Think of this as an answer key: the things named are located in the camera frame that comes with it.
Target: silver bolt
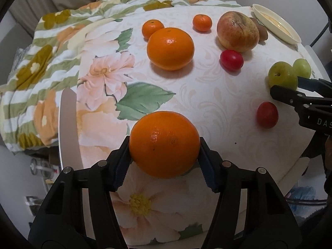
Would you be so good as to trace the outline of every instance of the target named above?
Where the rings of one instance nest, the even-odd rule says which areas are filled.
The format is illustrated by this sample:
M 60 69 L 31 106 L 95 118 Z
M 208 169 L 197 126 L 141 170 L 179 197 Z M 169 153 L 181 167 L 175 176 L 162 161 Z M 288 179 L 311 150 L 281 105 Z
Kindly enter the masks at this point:
M 225 168 L 229 168 L 229 167 L 232 165 L 232 163 L 229 162 L 229 161 L 223 161 L 221 164 L 222 164 Z
M 259 168 L 259 169 L 258 169 L 258 172 L 259 172 L 260 174 L 265 174 L 265 173 L 266 173 L 266 169 L 265 169 L 265 168 Z
M 63 172 L 64 172 L 64 173 L 69 173 L 69 172 L 71 172 L 71 167 L 65 167 L 65 168 L 63 169 Z
M 100 160 L 98 162 L 98 166 L 100 166 L 100 167 L 103 167 L 103 166 L 106 166 L 106 165 L 107 165 L 107 161 L 106 160 Z

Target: red fruit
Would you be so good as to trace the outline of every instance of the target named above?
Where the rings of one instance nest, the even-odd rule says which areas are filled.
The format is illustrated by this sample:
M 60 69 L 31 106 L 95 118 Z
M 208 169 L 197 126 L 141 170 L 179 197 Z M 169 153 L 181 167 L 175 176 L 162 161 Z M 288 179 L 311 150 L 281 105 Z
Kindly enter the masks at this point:
M 273 103 L 263 102 L 258 107 L 256 120 L 261 127 L 266 129 L 274 127 L 278 122 L 278 118 L 278 109 Z
M 241 53 L 227 49 L 220 54 L 220 64 L 229 71 L 238 71 L 243 66 Z

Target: striped blanket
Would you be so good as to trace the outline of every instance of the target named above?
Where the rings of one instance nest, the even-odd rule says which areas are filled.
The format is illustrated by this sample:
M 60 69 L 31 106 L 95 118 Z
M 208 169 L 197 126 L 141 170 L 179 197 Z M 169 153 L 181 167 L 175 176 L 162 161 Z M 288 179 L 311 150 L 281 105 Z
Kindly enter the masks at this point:
M 234 0 L 99 0 L 43 16 L 1 99 L 0 132 L 7 148 L 19 152 L 57 145 L 60 95 L 65 88 L 77 89 L 82 43 L 89 31 L 132 14 L 195 5 L 240 6 Z

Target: yellow flower center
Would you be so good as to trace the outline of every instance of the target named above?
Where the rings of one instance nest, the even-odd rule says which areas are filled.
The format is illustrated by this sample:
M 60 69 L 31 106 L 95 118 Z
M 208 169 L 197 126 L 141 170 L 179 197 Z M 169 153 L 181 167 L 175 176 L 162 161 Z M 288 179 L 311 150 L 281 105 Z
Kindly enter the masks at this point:
M 100 74 L 106 74 L 108 71 L 108 68 L 103 68 L 101 71 L 100 71 Z
M 151 209 L 151 200 L 141 194 L 132 194 L 129 200 L 130 208 L 135 215 L 148 215 Z

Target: red and yellow apple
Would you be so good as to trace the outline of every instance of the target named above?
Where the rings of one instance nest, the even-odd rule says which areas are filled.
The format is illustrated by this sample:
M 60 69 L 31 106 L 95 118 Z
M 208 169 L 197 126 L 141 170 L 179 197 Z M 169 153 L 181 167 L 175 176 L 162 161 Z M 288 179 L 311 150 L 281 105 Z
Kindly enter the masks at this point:
M 237 52 L 251 50 L 259 41 L 256 24 L 246 15 L 236 11 L 226 12 L 220 17 L 217 35 L 226 49 Z

